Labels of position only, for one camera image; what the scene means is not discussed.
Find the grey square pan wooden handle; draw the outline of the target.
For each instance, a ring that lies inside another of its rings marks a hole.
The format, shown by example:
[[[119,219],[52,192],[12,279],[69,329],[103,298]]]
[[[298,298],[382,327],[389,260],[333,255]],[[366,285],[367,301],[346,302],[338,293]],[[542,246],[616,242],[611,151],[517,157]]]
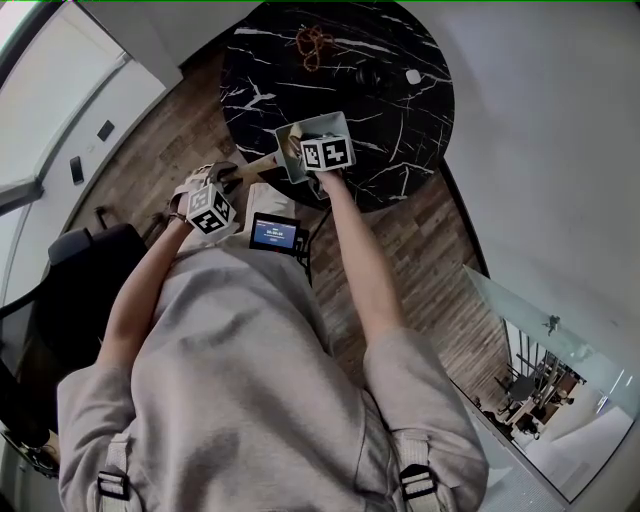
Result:
[[[303,134],[348,135],[351,139],[346,117],[342,111],[323,114],[295,123],[300,124]],[[292,184],[307,181],[309,177],[305,175],[302,169],[301,158],[290,158],[284,153],[286,131],[292,124],[277,128],[274,131],[273,135],[278,145],[276,151],[266,154],[252,163],[240,166],[238,174],[244,177],[283,167]]]

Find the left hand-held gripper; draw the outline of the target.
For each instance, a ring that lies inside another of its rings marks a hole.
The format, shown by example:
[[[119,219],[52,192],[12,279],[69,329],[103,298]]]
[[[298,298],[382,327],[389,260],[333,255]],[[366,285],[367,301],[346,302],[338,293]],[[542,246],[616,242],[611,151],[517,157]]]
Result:
[[[235,220],[237,212],[232,202],[244,183],[238,169],[230,161],[216,162],[208,171],[204,187],[189,196],[187,221],[203,235],[227,228]]]

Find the small black monitor screen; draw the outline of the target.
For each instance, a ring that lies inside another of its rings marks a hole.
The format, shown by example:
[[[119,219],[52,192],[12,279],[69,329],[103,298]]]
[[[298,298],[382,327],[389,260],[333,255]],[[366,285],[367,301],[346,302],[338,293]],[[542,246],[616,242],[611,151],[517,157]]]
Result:
[[[249,247],[256,250],[293,255],[300,221],[256,212],[253,216]]]

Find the grey office chair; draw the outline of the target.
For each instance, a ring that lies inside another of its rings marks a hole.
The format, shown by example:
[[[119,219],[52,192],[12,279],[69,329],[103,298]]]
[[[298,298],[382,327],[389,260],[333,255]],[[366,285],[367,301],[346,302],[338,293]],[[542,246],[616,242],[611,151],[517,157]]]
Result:
[[[509,386],[507,394],[516,402],[525,402],[536,392],[535,379],[532,376],[519,375]]]

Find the person's right forearm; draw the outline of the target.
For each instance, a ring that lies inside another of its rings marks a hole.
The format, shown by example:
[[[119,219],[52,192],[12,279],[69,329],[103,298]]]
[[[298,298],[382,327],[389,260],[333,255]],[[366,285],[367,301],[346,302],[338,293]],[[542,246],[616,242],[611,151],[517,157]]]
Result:
[[[366,342],[372,344],[405,327],[393,273],[341,177],[321,172],[334,216],[341,258]]]

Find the person's left forearm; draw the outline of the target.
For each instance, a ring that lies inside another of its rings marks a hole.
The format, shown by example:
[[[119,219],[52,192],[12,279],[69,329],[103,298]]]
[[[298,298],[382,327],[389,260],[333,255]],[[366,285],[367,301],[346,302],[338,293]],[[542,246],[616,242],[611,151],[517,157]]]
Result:
[[[192,228],[172,220],[120,289],[96,364],[130,371],[147,338],[163,283]]]

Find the black office chair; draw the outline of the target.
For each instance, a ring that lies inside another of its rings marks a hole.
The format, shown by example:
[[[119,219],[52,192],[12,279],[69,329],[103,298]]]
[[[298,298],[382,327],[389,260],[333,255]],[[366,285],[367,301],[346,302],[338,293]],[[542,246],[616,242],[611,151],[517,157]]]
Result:
[[[0,308],[0,422],[14,440],[39,448],[58,430],[57,386],[96,361],[115,298],[145,253],[130,224],[70,231],[50,247],[42,282]]]

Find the frosted glass partition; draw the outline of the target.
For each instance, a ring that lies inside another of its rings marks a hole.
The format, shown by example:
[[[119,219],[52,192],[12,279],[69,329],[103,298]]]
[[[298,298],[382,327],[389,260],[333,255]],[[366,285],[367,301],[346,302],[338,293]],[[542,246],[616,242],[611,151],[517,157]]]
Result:
[[[614,363],[604,353],[566,328],[560,319],[558,330],[547,336],[543,324],[547,314],[505,289],[474,269],[465,269],[485,304],[504,321],[527,336],[538,351],[544,352],[544,363],[551,367],[540,397],[547,399],[560,377],[572,372],[579,380],[591,385],[606,402],[622,409],[630,418],[640,416],[640,379]]]

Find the person's left hand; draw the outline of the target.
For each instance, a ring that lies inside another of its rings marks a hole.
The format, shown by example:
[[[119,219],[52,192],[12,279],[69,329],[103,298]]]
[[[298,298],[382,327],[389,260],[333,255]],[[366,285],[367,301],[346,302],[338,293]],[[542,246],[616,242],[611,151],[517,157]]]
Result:
[[[210,165],[202,166],[195,169],[185,180],[179,185],[169,201],[169,213],[171,216],[186,216],[188,211],[189,196],[204,187],[207,182]]]

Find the person's grey sweatshirt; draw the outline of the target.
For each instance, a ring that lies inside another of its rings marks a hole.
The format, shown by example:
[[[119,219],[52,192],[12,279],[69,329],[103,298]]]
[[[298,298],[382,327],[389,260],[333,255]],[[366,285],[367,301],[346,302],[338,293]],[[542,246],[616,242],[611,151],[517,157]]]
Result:
[[[292,258],[181,257],[130,371],[92,365],[58,388],[66,512],[97,512],[114,437],[147,512],[477,512],[488,465],[426,338],[368,344],[366,384],[333,359]]]

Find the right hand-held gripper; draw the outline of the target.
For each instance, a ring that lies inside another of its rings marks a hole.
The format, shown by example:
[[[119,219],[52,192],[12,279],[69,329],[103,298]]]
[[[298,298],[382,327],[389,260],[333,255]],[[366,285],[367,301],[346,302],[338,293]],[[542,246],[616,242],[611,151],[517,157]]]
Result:
[[[355,153],[348,135],[303,134],[300,142],[300,158],[305,175],[310,178],[310,188],[318,200],[327,193],[318,175],[342,171],[356,163]]]

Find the black marble round table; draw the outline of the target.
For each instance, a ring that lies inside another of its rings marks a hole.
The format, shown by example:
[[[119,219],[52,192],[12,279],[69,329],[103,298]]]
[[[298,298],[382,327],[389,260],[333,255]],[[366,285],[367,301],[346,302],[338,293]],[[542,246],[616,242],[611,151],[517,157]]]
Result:
[[[377,69],[384,84],[361,87],[360,67]],[[419,84],[408,83],[409,69],[420,73]],[[395,2],[259,5],[228,41],[221,105],[251,162],[277,150],[277,128],[342,111],[356,157],[343,176],[364,212],[423,186],[446,151],[455,112],[440,48]]]

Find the person's beige trousers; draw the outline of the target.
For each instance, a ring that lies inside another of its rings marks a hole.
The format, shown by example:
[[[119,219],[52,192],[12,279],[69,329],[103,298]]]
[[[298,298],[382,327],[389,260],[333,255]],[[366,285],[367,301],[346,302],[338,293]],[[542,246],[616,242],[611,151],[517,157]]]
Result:
[[[296,203],[268,183],[256,182],[243,186],[235,199],[235,206],[243,221],[242,229],[226,238],[224,244],[233,248],[248,248],[256,213],[294,218]]]

